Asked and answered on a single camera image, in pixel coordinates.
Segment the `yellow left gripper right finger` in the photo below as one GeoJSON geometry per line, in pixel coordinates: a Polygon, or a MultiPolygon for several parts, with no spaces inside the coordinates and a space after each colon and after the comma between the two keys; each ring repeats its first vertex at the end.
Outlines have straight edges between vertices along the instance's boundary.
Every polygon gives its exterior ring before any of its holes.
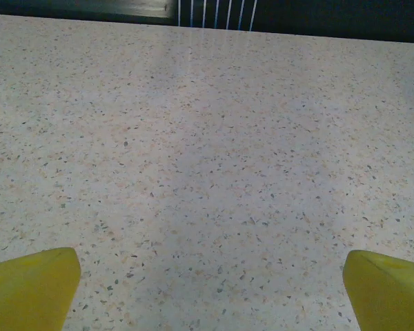
{"type": "Polygon", "coordinates": [[[353,250],[343,281],[361,330],[414,330],[413,262],[353,250]]]}

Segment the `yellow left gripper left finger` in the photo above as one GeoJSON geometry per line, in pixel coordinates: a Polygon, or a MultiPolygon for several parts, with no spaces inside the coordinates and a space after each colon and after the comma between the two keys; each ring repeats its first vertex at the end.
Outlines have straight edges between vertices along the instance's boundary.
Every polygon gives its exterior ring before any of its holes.
{"type": "Polygon", "coordinates": [[[61,330],[81,277],[73,248],[0,263],[0,330],[61,330]]]}

